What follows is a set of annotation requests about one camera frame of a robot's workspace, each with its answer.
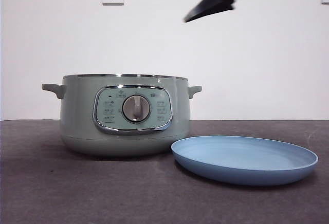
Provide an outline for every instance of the control panel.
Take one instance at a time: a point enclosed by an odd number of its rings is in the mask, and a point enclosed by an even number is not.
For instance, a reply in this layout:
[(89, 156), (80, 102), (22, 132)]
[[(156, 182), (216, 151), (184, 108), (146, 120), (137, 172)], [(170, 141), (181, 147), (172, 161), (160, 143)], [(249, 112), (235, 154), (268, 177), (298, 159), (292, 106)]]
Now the control panel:
[(172, 107), (162, 87), (143, 85), (107, 86), (94, 103), (95, 125), (109, 134), (145, 134), (169, 127)]

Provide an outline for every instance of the blue plate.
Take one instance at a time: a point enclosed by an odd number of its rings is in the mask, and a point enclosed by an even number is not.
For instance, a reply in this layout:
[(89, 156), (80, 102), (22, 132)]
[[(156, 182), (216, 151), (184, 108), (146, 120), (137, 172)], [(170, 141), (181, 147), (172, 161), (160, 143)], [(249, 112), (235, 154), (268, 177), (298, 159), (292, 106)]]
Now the blue plate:
[(174, 142), (180, 165), (203, 177), (242, 185), (288, 184), (306, 177), (318, 156), (290, 143), (250, 137), (202, 136)]

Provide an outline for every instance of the dark gray countertop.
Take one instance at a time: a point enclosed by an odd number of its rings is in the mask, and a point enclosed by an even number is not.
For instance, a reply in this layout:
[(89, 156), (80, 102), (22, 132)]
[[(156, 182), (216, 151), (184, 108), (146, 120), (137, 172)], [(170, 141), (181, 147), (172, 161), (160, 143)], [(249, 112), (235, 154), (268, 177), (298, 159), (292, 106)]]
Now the dark gray countertop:
[(57, 120), (1, 122), (1, 223), (329, 223), (329, 121), (192, 121), (191, 136), (241, 135), (314, 151), (288, 185), (237, 186), (178, 165), (171, 153), (104, 159), (69, 151)]

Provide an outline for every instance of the chrome trim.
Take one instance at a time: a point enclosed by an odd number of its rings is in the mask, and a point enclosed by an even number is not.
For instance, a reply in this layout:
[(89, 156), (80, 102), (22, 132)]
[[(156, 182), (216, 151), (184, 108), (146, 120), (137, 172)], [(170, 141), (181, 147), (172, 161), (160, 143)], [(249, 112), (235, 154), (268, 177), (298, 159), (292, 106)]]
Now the chrome trim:
[[(170, 115), (168, 122), (162, 126), (158, 126), (155, 128), (145, 128), (145, 129), (116, 129), (116, 128), (110, 128), (110, 127), (102, 125), (97, 118), (97, 104), (98, 104), (99, 96), (105, 89), (117, 89), (117, 88), (154, 88), (154, 89), (164, 90), (168, 94), (169, 104), (170, 104), (171, 115)], [(102, 87), (100, 90), (98, 90), (96, 93), (96, 96), (95, 96), (94, 108), (93, 108), (93, 122), (98, 129), (100, 129), (102, 132), (107, 133), (107, 134), (141, 135), (141, 134), (148, 134), (148, 133), (152, 133), (152, 132), (158, 132), (158, 131), (167, 129), (171, 125), (172, 119), (173, 119), (173, 109), (172, 109), (171, 97), (170, 97), (169, 92), (165, 88), (162, 88), (162, 87), (149, 86), (149, 85), (122, 85), (122, 84), (116, 85), (116, 86), (105, 86), (105, 87)]]
[(162, 78), (162, 79), (182, 79), (188, 80), (183, 77), (175, 77), (175, 76), (164, 76), (164, 75), (151, 75), (151, 74), (74, 74), (74, 75), (66, 75), (63, 78), (69, 77), (137, 77), (137, 78)]

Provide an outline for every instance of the plate rim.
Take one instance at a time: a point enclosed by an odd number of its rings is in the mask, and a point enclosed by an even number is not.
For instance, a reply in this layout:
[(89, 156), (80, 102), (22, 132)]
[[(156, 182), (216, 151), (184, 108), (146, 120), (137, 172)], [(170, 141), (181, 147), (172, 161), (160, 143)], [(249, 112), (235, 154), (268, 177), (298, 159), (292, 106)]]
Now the plate rim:
[[(230, 166), (223, 166), (223, 165), (216, 165), (216, 164), (213, 164), (213, 163), (208, 163), (208, 162), (204, 162), (204, 161), (199, 161), (199, 160), (195, 160), (195, 159), (192, 159), (192, 158), (189, 158), (189, 157), (186, 157), (186, 156), (183, 156), (179, 153), (177, 153), (174, 149), (173, 149), (173, 146), (180, 142), (180, 141), (183, 141), (183, 140), (188, 140), (188, 139), (191, 139), (191, 138), (204, 138), (204, 137), (235, 137), (235, 138), (252, 138), (252, 139), (260, 139), (260, 140), (268, 140), (268, 141), (273, 141), (273, 142), (278, 142), (278, 143), (285, 143), (285, 144), (289, 144), (289, 145), (292, 145), (292, 146), (296, 146), (296, 147), (300, 147), (304, 150), (307, 150), (308, 152), (310, 152), (311, 154), (313, 154), (315, 156), (315, 161), (312, 162), (311, 164), (308, 164), (306, 166), (299, 166), (299, 167), (295, 167), (293, 169), (276, 169), (276, 170), (260, 170), (260, 169), (243, 169), (243, 168), (239, 168), (239, 167), (230, 167)], [(194, 136), (194, 137), (189, 137), (189, 138), (183, 138), (183, 139), (179, 139), (177, 141), (175, 141), (174, 143), (172, 143), (171, 145), (171, 150), (174, 154), (177, 154), (181, 157), (184, 157), (185, 159), (188, 159), (188, 160), (192, 160), (192, 161), (195, 161), (195, 162), (198, 162), (198, 163), (203, 163), (203, 164), (206, 164), (206, 165), (212, 165), (212, 166), (218, 166), (218, 167), (223, 167), (223, 168), (226, 168), (226, 169), (234, 169), (234, 170), (247, 170), (247, 171), (259, 171), (259, 172), (279, 172), (279, 171), (293, 171), (293, 170), (299, 170), (299, 169), (306, 169), (308, 167), (312, 167), (314, 165), (316, 165), (319, 161), (319, 157), (317, 156), (317, 154), (315, 154), (313, 151), (307, 149), (307, 148), (304, 148), (302, 146), (299, 146), (299, 145), (295, 145), (295, 144), (292, 144), (292, 143), (287, 143), (287, 142), (282, 142), (282, 141), (279, 141), (279, 140), (273, 140), (273, 139), (267, 139), (267, 138), (256, 138), (256, 137), (246, 137), (246, 136), (231, 136), (231, 135), (207, 135), (207, 136)]]

